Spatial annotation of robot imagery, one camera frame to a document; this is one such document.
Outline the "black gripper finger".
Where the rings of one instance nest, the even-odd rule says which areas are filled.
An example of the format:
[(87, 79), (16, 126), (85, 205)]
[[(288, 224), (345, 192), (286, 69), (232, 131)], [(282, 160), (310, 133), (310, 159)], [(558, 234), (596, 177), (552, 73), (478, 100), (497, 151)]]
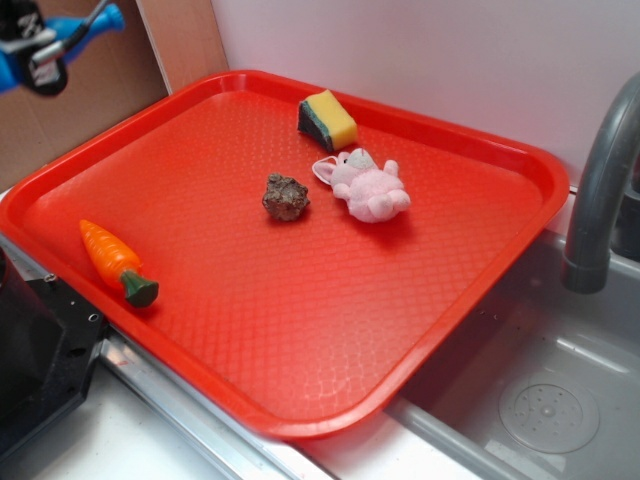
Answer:
[(21, 51), (47, 45), (56, 38), (32, 0), (1, 1), (1, 50)]
[(41, 96), (58, 96), (68, 83), (60, 41), (46, 46), (28, 46), (16, 54), (22, 84)]

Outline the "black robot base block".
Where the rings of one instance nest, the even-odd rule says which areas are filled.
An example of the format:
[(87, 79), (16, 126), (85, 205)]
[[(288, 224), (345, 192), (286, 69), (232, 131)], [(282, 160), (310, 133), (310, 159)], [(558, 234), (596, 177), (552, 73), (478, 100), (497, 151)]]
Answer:
[(105, 318), (62, 279), (22, 277), (1, 253), (1, 459), (87, 397)]

